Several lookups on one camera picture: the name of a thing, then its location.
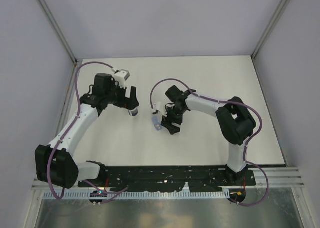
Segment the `white vitamin pill bottle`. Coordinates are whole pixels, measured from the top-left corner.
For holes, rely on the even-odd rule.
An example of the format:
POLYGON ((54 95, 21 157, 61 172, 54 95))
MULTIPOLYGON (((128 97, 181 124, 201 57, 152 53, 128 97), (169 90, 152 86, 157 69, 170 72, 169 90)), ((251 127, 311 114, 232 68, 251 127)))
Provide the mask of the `white vitamin pill bottle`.
POLYGON ((138 111, 138 108, 136 107, 136 108, 134 108, 134 109, 132 109, 132 110, 128 110, 128 113, 129 113, 129 115, 130 115, 131 117, 135 117, 135 116, 138 115, 139 111, 138 111))

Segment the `clear blue pill organizer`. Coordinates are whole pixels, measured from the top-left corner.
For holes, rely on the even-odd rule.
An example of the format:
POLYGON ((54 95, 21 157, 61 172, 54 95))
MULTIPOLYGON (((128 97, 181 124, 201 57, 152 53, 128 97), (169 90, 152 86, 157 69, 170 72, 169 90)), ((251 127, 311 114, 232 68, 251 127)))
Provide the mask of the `clear blue pill organizer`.
POLYGON ((160 130, 162 129, 162 125, 161 125, 161 123, 159 122, 157 116, 153 116, 151 120, 152 120, 152 123, 153 123, 154 128, 155 128, 157 131, 160 131, 160 130))

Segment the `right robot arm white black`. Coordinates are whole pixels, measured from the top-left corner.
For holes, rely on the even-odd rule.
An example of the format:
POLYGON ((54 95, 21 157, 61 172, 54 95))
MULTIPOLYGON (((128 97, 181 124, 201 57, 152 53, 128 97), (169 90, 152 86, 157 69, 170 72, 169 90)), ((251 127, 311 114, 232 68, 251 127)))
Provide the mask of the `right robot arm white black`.
POLYGON ((232 185, 238 185, 245 180, 248 170, 246 163, 246 142, 253 135, 257 124, 248 109, 242 106, 239 97, 233 97, 226 104, 220 104, 211 98, 192 94, 191 91, 181 91, 175 85, 165 93, 171 101, 171 107, 164 107, 161 126, 171 135, 180 132, 183 115, 187 111, 197 111, 217 118, 223 137, 228 141, 228 161, 224 178, 232 185))

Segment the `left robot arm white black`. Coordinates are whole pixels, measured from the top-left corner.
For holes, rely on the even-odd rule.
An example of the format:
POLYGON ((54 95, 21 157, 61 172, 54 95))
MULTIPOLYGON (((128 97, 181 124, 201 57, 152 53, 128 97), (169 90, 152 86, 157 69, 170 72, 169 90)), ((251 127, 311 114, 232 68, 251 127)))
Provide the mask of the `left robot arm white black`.
POLYGON ((90 93, 80 98, 79 110, 63 130, 48 144, 35 150, 37 179, 55 186, 70 189, 78 182, 89 180, 94 186, 102 187, 107 181, 105 165, 95 161, 76 163, 73 155, 89 127, 109 106, 126 109, 131 116, 138 115, 137 89, 132 86, 126 96, 127 70, 115 74, 98 73, 90 93))

